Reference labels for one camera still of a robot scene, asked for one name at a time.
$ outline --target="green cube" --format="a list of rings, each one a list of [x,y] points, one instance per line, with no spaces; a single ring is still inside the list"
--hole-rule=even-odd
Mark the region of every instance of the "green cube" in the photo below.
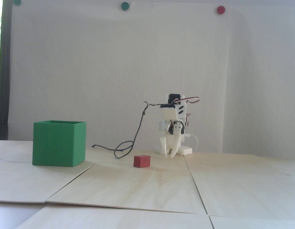
[[[85,160],[86,122],[34,123],[33,165],[74,167]]]

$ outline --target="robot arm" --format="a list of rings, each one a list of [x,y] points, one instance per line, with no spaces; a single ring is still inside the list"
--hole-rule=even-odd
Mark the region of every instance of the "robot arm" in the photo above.
[[[167,105],[160,106],[164,120],[158,123],[158,133],[162,148],[159,148],[157,152],[165,155],[171,152],[171,158],[176,154],[191,154],[191,148],[181,146],[181,142],[184,141],[185,137],[185,123],[187,120],[186,101],[172,103],[175,99],[184,99],[185,96],[170,94],[167,98]]]

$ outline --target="plywood sheet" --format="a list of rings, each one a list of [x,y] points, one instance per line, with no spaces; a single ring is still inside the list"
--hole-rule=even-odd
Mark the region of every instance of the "plywood sheet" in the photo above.
[[[94,207],[45,207],[17,229],[106,228],[106,229],[212,229],[209,217]]]
[[[190,171],[286,175],[255,155],[194,153],[185,158]]]
[[[94,165],[47,202],[205,213],[189,171]]]
[[[1,160],[0,201],[43,203],[89,167],[86,161],[75,167],[48,167]]]
[[[244,219],[210,216],[214,229],[295,229],[295,220]]]
[[[261,157],[261,159],[287,175],[295,177],[295,160],[274,157]]]
[[[295,177],[209,171],[192,175],[209,215],[295,219]]]
[[[32,141],[0,141],[0,159],[5,161],[31,162]]]
[[[123,152],[117,152],[117,156],[121,156],[123,154]],[[127,156],[121,159],[117,159],[114,157],[113,151],[92,148],[90,146],[86,147],[86,160],[102,165],[132,167],[134,163],[134,156],[136,155],[151,156],[150,166],[153,169],[156,168],[188,171],[188,166],[185,158],[181,155],[176,155],[175,157],[170,158],[153,151],[132,150]]]

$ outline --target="red cube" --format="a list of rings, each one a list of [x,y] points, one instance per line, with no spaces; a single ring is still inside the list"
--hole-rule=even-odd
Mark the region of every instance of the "red cube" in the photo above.
[[[134,156],[134,167],[143,168],[150,166],[150,156],[148,155],[139,155]]]

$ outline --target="green magnet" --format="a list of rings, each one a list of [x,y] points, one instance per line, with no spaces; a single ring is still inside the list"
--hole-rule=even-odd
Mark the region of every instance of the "green magnet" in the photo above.
[[[121,8],[122,8],[123,10],[128,10],[128,9],[129,9],[129,4],[128,4],[128,2],[123,2],[123,3],[121,4]]]
[[[20,5],[21,4],[21,0],[14,0],[14,4],[15,5]]]

